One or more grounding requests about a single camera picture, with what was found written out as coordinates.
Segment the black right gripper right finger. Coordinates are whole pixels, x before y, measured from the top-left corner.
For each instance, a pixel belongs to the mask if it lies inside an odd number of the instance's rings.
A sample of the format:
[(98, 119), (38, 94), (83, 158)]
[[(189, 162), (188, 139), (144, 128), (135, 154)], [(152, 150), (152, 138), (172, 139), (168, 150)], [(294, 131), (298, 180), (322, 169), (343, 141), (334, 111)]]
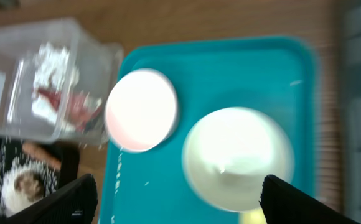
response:
[(275, 175), (264, 178), (260, 206), (267, 224), (358, 224)]

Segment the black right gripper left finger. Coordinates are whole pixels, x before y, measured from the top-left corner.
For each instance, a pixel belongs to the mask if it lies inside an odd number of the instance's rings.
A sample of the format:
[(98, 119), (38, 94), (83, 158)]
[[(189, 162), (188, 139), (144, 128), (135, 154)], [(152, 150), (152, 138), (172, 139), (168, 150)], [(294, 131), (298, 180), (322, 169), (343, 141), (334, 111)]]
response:
[(6, 223), (91, 223), (98, 205), (94, 176), (85, 174), (9, 217)]

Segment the brown nut clump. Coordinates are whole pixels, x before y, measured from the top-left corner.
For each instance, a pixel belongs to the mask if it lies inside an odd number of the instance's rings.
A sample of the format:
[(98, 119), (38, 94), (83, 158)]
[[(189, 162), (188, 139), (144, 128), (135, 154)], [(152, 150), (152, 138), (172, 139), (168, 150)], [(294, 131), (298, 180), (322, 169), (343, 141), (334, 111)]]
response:
[(14, 181), (14, 188), (30, 202), (36, 202), (45, 196), (45, 187), (40, 175), (32, 171), (19, 174)]

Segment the pale green bowl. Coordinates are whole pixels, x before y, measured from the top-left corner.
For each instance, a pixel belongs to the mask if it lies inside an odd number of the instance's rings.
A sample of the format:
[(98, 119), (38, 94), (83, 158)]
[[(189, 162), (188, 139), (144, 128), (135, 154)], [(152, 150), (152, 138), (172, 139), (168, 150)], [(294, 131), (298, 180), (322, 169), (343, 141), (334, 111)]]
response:
[(229, 211), (258, 208), (267, 175), (291, 182), (294, 151), (280, 125), (251, 108), (207, 114), (188, 132), (182, 149), (187, 183), (209, 205)]

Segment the white rice pile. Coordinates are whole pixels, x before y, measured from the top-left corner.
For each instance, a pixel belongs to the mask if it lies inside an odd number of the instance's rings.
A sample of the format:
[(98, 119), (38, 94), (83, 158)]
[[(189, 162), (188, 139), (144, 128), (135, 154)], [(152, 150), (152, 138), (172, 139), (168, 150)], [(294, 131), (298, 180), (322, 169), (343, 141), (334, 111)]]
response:
[(14, 188), (16, 177), (27, 171), (40, 175), (45, 187), (44, 197), (58, 189), (58, 170), (53, 170), (46, 163), (23, 153), (22, 141), (3, 140), (0, 148), (0, 217), (11, 217), (39, 201), (28, 201)]

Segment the orange carrot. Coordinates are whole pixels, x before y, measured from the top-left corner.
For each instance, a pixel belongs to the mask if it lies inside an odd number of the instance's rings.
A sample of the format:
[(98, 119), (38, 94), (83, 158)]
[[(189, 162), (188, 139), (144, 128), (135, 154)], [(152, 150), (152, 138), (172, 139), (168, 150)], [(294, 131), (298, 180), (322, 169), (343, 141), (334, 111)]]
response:
[(31, 158), (46, 163), (53, 170), (61, 170), (61, 161), (34, 142), (24, 142), (22, 144), (22, 151), (31, 156)]

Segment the red snack wrapper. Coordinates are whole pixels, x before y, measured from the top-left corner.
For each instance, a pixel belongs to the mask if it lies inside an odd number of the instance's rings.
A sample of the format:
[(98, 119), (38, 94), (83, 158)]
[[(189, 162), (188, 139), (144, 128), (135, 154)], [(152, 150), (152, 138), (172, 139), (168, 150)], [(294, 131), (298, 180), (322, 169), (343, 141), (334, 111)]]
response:
[[(32, 112), (36, 117), (46, 120), (51, 125), (57, 122), (62, 91), (38, 88), (32, 103)], [(67, 102), (67, 117), (62, 129), (70, 132), (84, 132), (87, 126), (100, 114), (103, 101), (89, 93), (70, 94)]]

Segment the pink bowl with nuts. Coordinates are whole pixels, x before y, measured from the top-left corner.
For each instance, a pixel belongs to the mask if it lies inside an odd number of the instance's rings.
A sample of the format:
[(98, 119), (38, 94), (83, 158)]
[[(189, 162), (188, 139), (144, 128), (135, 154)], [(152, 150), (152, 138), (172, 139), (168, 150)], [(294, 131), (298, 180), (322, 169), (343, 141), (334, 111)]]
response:
[(105, 125), (117, 147), (141, 153), (171, 135), (178, 110), (177, 93), (171, 81), (157, 70), (137, 69), (120, 78), (110, 92)]

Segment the white napkin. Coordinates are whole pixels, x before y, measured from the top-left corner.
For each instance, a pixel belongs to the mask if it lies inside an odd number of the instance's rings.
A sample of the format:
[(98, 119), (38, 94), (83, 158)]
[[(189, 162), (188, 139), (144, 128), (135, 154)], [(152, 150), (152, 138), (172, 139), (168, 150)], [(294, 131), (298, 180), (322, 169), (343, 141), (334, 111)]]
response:
[(70, 52), (68, 48), (54, 47), (50, 42), (42, 44), (33, 56), (32, 62), (36, 68), (33, 81), (32, 113), (51, 125), (57, 121), (57, 109), (46, 96), (38, 90), (52, 90), (58, 93), (62, 90), (66, 79), (66, 71)]

